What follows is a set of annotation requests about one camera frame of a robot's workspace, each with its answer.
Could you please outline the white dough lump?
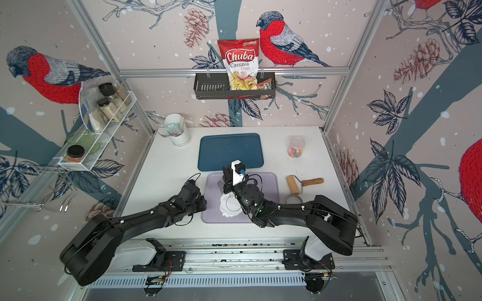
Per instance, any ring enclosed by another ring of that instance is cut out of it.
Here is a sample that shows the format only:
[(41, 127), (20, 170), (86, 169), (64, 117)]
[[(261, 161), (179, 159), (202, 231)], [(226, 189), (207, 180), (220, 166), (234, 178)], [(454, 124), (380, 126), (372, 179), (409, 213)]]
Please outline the white dough lump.
[(241, 214), (242, 208), (233, 193), (222, 194), (220, 198), (220, 211), (224, 217), (232, 218)]

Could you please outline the lilac silicone mat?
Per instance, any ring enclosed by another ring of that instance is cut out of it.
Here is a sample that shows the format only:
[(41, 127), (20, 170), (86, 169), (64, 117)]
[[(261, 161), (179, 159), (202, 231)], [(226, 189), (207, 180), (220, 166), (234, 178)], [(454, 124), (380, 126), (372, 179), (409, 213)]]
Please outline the lilac silicone mat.
[[(211, 224), (250, 223), (250, 219), (243, 212), (232, 218), (227, 218), (222, 215), (220, 211), (220, 198), (222, 193), (217, 184), (222, 177), (222, 173), (211, 173), (207, 177), (204, 194), (207, 200), (207, 209), (202, 213), (203, 222)], [(259, 173), (259, 176), (254, 176), (254, 180), (251, 180), (249, 183), (251, 184), (255, 180), (257, 181), (258, 188), (264, 193), (264, 197), (267, 200), (276, 203), (280, 202), (277, 178), (274, 173)]]

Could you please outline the metal ring cutter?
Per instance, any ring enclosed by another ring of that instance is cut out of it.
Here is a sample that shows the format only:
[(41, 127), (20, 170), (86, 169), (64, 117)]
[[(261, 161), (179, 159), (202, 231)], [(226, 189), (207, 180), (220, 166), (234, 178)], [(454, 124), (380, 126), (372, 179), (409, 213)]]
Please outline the metal ring cutter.
[(303, 204), (303, 200), (299, 195), (292, 194), (286, 198), (285, 203), (286, 204)]

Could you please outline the wooden rolling pin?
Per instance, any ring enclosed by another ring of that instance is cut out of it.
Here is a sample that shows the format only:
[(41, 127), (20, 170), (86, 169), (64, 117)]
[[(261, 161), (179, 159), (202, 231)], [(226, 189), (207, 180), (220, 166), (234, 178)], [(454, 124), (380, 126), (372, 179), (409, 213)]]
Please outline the wooden rolling pin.
[(325, 182), (323, 178), (300, 180), (295, 175), (288, 176), (286, 178), (286, 181), (287, 181), (287, 185), (289, 187), (290, 193), (294, 195), (302, 194), (304, 187), (323, 184)]

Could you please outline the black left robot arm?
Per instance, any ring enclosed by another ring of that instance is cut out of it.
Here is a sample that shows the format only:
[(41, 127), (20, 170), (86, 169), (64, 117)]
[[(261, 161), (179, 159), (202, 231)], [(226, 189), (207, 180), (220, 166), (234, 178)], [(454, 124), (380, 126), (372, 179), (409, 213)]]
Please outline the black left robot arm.
[(152, 230), (167, 228), (186, 216), (207, 209), (207, 201), (194, 180), (187, 181), (177, 195), (145, 211), (88, 221), (60, 254), (65, 272), (81, 286), (89, 285), (108, 270), (116, 249), (124, 242)]

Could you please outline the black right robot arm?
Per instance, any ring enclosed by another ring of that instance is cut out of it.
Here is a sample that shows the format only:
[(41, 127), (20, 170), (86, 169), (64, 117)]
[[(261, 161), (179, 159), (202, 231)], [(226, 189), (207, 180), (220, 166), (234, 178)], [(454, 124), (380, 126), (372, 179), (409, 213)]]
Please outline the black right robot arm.
[(244, 164), (223, 171), (223, 191), (233, 193), (242, 211), (260, 228), (291, 225), (310, 229), (330, 252), (350, 256), (358, 229), (358, 218), (324, 195), (302, 204), (269, 201), (256, 184), (249, 183)]

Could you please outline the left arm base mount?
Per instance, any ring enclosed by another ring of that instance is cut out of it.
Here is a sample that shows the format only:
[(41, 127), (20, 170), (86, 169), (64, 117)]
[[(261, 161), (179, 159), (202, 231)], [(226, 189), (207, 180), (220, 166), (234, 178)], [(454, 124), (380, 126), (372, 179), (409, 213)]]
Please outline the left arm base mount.
[(148, 297), (156, 296), (168, 283), (173, 272), (183, 270), (187, 253), (185, 251), (169, 251), (154, 238), (146, 240), (129, 240), (122, 243), (115, 251), (108, 272), (148, 273), (144, 292)]

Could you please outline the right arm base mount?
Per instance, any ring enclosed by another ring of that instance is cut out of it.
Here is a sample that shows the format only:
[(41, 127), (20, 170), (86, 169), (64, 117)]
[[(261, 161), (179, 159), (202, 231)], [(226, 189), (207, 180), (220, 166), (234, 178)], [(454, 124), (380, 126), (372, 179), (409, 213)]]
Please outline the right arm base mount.
[(304, 273), (306, 290), (320, 294), (334, 276), (335, 264), (328, 251), (329, 248), (318, 238), (306, 237), (300, 249), (283, 251), (282, 264), (286, 270)]

